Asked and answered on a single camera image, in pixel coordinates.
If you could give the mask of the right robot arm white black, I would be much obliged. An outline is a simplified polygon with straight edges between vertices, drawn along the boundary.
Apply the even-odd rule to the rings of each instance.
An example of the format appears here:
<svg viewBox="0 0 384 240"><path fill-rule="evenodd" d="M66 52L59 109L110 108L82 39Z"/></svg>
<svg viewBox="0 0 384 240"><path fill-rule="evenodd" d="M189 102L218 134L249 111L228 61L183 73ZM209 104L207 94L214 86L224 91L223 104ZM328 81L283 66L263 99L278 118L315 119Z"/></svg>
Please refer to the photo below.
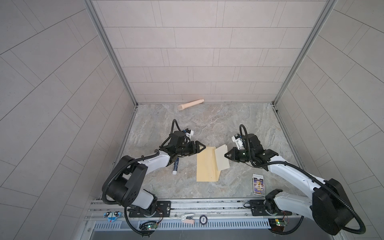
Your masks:
<svg viewBox="0 0 384 240"><path fill-rule="evenodd" d="M291 195L275 189L265 196L264 210L271 216L291 212L313 220L329 235L341 230L354 234L365 232L343 186L336 180L316 177L293 165L273 150L265 150L254 134L237 134L236 144L224 156L236 163L249 163L251 167L264 169L290 182L304 196Z"/></svg>

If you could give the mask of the right circuit board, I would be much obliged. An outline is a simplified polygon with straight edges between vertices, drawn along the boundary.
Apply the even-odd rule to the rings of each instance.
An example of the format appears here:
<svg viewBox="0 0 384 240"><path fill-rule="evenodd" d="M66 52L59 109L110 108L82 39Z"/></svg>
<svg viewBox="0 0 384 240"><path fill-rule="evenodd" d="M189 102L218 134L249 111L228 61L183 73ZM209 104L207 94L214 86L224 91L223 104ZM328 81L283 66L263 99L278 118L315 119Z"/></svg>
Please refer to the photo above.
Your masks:
<svg viewBox="0 0 384 240"><path fill-rule="evenodd" d="M270 231L281 233L285 231L285 228L288 225L288 223L283 219L268 219L268 220L271 227L269 229Z"/></svg>

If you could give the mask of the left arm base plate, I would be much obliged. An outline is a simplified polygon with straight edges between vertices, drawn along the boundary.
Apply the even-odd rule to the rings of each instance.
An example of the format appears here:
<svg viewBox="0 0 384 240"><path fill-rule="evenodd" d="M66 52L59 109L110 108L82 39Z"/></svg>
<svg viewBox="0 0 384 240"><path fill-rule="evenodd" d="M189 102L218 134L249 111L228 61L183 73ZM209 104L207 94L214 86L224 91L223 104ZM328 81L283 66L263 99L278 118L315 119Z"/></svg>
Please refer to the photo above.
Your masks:
<svg viewBox="0 0 384 240"><path fill-rule="evenodd" d="M171 201L157 201L156 204L151 204L148 209L134 207L128 209L130 218L160 218L169 217L171 210Z"/></svg>

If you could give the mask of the left circuit board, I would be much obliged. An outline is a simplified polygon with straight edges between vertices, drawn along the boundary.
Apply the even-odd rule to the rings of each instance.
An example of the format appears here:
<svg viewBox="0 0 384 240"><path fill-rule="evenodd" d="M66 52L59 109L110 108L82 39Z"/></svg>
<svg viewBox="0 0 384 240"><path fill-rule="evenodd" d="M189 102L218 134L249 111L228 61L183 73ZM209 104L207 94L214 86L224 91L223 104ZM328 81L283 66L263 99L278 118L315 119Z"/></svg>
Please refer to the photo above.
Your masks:
<svg viewBox="0 0 384 240"><path fill-rule="evenodd" d="M144 222L140 225L140 230L141 231L154 231L158 227L158 222L157 221L148 221Z"/></svg>

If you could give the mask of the yellow manila envelope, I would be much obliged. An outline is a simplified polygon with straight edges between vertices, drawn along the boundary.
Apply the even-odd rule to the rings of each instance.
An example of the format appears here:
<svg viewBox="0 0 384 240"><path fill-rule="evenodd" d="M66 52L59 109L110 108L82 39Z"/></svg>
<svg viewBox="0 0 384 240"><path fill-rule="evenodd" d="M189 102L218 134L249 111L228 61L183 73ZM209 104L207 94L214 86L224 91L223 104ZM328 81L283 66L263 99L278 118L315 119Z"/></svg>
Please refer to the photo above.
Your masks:
<svg viewBox="0 0 384 240"><path fill-rule="evenodd" d="M221 171L218 170L215 147L206 147L197 154L197 182L217 182Z"/></svg>

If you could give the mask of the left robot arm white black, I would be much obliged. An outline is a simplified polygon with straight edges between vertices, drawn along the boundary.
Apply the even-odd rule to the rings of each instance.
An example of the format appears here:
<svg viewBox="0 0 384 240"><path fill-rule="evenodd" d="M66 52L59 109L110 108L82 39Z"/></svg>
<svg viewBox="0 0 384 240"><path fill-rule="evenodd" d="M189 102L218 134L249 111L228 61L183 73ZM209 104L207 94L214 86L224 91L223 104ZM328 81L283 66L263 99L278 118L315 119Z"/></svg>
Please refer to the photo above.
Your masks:
<svg viewBox="0 0 384 240"><path fill-rule="evenodd" d="M112 170L102 186L102 201L107 205L139 207L155 211L157 197L142 189L147 174L173 164L178 158L189 157L206 149L199 141L191 141L190 133L175 131L155 153L134 159L124 156Z"/></svg>

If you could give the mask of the circuit board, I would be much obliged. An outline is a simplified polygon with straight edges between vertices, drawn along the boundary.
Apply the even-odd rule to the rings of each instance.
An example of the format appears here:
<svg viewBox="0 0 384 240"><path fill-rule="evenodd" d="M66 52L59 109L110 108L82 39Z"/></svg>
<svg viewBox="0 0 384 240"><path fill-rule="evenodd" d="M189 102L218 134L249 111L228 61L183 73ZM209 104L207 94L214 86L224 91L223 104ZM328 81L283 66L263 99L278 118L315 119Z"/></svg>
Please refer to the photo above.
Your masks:
<svg viewBox="0 0 384 240"><path fill-rule="evenodd" d="M270 231L281 233L285 231L285 228L288 225L288 223L283 219L268 219L268 220L271 227L269 229Z"/></svg>
<svg viewBox="0 0 384 240"><path fill-rule="evenodd" d="M154 231L158 227L158 222L157 221L148 221L144 222L140 225L140 230L141 231Z"/></svg>

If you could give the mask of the beige wooden pestle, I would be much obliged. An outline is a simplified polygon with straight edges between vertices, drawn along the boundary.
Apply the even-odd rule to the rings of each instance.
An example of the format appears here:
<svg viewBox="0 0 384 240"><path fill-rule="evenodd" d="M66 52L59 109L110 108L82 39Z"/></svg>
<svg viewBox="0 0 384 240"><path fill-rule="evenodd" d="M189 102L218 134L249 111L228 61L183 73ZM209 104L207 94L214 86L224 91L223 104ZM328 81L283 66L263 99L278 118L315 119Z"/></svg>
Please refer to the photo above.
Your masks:
<svg viewBox="0 0 384 240"><path fill-rule="evenodd" d="M178 109L178 111L182 111L182 110L185 110L187 108L202 104L204 101L205 101L204 99L199 99L199 100L192 101L189 103L181 104L181 105L177 106L177 109Z"/></svg>

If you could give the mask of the white beige tag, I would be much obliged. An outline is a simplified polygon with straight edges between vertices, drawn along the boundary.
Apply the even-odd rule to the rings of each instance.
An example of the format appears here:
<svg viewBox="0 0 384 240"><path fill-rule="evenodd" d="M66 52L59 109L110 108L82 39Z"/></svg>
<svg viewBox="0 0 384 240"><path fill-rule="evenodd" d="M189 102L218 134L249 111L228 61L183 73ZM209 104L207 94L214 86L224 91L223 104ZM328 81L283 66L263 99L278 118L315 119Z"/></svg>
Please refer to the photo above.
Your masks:
<svg viewBox="0 0 384 240"><path fill-rule="evenodd" d="M194 225L195 224L194 216L195 214L193 213L183 214L181 215L181 222L185 224Z"/></svg>

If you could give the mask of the round black white badge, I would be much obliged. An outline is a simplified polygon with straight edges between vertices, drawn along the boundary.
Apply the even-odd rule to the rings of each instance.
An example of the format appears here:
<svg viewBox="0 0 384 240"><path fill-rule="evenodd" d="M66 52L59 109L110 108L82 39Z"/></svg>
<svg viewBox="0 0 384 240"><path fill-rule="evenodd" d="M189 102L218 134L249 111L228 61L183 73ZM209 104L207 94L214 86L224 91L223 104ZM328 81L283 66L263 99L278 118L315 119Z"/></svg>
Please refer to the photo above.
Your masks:
<svg viewBox="0 0 384 240"><path fill-rule="evenodd" d="M201 225L206 225L208 223L208 218L205 215L201 215L199 218L199 222Z"/></svg>

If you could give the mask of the blue white connector clip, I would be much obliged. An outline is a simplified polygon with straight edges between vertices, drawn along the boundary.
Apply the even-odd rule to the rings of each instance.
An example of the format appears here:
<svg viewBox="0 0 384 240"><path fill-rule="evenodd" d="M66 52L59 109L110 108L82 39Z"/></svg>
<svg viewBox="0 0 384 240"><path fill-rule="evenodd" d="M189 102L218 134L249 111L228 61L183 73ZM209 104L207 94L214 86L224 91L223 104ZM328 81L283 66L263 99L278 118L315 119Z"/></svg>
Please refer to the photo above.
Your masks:
<svg viewBox="0 0 384 240"><path fill-rule="evenodd" d="M104 213L104 218L106 218L109 223L115 222L121 216L122 216L122 213L120 211Z"/></svg>

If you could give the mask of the aluminium mounting rail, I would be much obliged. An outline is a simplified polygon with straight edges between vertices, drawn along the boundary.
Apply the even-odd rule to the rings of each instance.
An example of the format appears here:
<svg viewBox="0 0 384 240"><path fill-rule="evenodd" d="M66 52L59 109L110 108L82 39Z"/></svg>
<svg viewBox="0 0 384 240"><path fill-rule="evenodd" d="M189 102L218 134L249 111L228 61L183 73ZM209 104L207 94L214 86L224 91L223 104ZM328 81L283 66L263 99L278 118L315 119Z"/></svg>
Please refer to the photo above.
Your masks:
<svg viewBox="0 0 384 240"><path fill-rule="evenodd" d="M249 200L264 200L263 198L219 198L219 199L160 199L158 201L171 201L171 210L169 217L160 218L130 218L129 212L128 218L131 221L150 221L150 220L162 220L165 221L177 221L181 222L181 215L193 213L195 214L195 222L199 221L201 215L205 215L208 221L212 220L224 220L224 219L276 219L284 216L252 216L250 209L246 209L243 204ZM267 200L271 204L275 204L281 211L291 212L289 218L305 217L313 220L314 214L313 202L307 197L295 196L287 193L279 193L271 200Z"/></svg>

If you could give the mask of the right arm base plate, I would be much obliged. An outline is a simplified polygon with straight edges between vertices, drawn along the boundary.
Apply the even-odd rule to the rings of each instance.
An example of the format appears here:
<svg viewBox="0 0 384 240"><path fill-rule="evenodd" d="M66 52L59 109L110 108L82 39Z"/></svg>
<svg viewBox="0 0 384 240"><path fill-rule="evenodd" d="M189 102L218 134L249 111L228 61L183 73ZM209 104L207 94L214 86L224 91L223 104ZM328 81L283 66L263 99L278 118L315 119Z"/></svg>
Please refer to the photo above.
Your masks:
<svg viewBox="0 0 384 240"><path fill-rule="evenodd" d="M267 200L249 200L245 202L243 206L246 209L250 209L254 217L292 215L291 212L281 211L275 204L271 204Z"/></svg>

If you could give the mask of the blue white glue stick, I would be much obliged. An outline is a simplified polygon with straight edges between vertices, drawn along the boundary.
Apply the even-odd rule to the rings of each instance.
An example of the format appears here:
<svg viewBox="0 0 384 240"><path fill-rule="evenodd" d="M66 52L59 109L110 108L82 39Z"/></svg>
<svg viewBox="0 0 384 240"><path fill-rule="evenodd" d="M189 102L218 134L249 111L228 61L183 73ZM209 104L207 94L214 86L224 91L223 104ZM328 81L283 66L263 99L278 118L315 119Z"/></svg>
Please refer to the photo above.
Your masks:
<svg viewBox="0 0 384 240"><path fill-rule="evenodd" d="M178 165L179 165L179 158L177 158L174 162L174 167L173 167L173 171L172 171L173 175L176 175L178 173Z"/></svg>

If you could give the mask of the cream letter paper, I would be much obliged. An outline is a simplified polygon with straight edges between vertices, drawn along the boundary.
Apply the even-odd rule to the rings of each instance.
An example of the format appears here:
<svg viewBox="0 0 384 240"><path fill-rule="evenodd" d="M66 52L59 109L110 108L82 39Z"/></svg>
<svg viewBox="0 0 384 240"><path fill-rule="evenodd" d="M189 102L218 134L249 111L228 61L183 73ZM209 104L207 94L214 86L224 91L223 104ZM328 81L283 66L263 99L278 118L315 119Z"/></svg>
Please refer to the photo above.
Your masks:
<svg viewBox="0 0 384 240"><path fill-rule="evenodd" d="M218 171L223 171L230 167L229 160L225 157L225 154L227 152L228 152L227 145L222 145L215 149L215 158L216 158Z"/></svg>

